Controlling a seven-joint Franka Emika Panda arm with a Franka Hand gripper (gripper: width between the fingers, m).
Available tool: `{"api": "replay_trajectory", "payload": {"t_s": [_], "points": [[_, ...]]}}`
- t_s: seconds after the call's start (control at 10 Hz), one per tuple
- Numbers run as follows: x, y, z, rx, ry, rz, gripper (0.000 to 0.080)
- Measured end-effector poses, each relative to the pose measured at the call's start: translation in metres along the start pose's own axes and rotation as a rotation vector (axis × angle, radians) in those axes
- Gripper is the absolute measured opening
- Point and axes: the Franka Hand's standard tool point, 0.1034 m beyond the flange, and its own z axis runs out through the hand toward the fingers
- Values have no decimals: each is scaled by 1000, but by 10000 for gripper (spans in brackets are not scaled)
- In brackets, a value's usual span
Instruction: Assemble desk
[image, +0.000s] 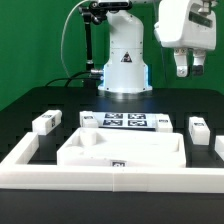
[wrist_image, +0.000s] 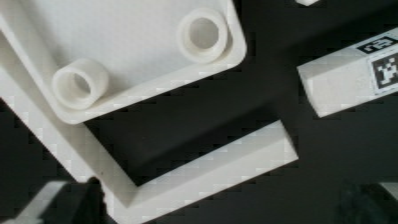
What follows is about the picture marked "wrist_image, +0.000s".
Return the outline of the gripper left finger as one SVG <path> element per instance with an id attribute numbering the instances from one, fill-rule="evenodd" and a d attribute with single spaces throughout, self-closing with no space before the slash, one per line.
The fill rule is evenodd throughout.
<path id="1" fill-rule="evenodd" d="M 49 181 L 3 224 L 101 224 L 101 184 Z"/>

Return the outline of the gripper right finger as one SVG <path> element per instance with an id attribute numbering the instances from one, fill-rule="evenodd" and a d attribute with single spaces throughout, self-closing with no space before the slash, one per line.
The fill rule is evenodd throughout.
<path id="1" fill-rule="evenodd" d="M 398 182 L 349 185 L 341 194 L 339 224 L 398 224 Z"/>

